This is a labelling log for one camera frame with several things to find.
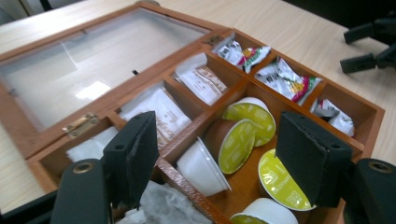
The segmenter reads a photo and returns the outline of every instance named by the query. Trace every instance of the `snack packet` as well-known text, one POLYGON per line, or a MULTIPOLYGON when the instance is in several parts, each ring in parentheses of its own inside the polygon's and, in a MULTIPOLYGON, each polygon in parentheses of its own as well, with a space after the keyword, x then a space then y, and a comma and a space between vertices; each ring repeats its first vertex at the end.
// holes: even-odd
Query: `snack packet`
POLYGON ((244 70, 246 73, 250 73, 251 68, 267 57, 270 51, 271 48, 268 46, 242 50, 240 44, 232 40, 230 43, 220 48, 217 54, 239 69, 244 70))
POLYGON ((316 103, 312 105, 311 112, 328 121, 334 128, 348 136, 352 137, 355 135, 355 127, 352 118, 329 100, 317 100, 316 103))
POLYGON ((280 57, 261 69, 254 77, 293 102, 299 102, 321 81, 318 77, 298 76, 280 57))

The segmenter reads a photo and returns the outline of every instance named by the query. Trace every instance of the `white tissue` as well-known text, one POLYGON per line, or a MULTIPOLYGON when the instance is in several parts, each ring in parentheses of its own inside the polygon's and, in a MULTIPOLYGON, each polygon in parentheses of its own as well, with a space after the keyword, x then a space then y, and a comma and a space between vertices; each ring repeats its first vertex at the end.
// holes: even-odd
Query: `white tissue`
POLYGON ((117 129, 110 127, 87 141, 72 147, 66 151, 67 157, 73 161, 82 161, 86 159, 100 160, 103 157, 103 149, 118 133, 117 129))
POLYGON ((192 202, 177 189, 169 185, 159 185, 149 181, 148 187, 142 195, 140 210, 144 210, 145 222, 136 222, 138 217, 134 210, 127 212, 125 218, 117 222, 118 224, 209 224, 212 223, 207 217, 202 215, 193 206, 192 202))

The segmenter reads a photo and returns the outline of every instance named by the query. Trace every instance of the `glass lid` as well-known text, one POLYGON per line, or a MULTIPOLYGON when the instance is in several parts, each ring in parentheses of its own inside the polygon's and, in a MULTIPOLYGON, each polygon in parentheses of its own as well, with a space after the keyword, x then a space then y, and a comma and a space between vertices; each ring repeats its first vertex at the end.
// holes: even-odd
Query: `glass lid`
POLYGON ((0 80, 42 131, 206 33, 139 8, 0 62, 0 80))

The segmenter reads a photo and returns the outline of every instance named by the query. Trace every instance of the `white packet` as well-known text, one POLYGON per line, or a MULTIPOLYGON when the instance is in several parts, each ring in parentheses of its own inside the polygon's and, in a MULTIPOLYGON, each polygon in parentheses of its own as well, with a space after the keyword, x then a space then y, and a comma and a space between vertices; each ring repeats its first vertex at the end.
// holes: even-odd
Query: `white packet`
POLYGON ((286 98, 290 100, 293 98, 294 93, 290 91, 288 83, 285 82, 284 78, 278 73, 277 64, 269 64, 261 69, 254 77, 286 98))
POLYGON ((314 104, 311 107, 311 112, 315 114, 315 110, 323 109, 323 110, 329 110, 329 111, 339 111, 339 113, 335 113, 334 117, 329 119, 329 123, 339 131, 347 134, 348 136, 353 136, 355 135, 355 127, 353 124, 352 118, 350 118, 347 114, 345 114, 343 111, 341 111, 337 106, 335 106, 332 102, 329 100, 317 100, 317 103, 314 104))
POLYGON ((242 69, 242 64, 245 62, 245 56, 242 53, 242 48, 238 42, 234 40, 231 41, 219 49, 217 54, 225 61, 242 69))
POLYGON ((166 94, 163 83, 143 91, 132 101, 123 105, 120 110, 120 116, 125 120, 141 113, 155 111, 158 149, 166 146, 191 123, 191 120, 166 94))
POLYGON ((206 64, 205 54, 197 54, 177 67, 175 78, 183 82, 207 105, 213 105, 227 86, 206 67, 206 64))

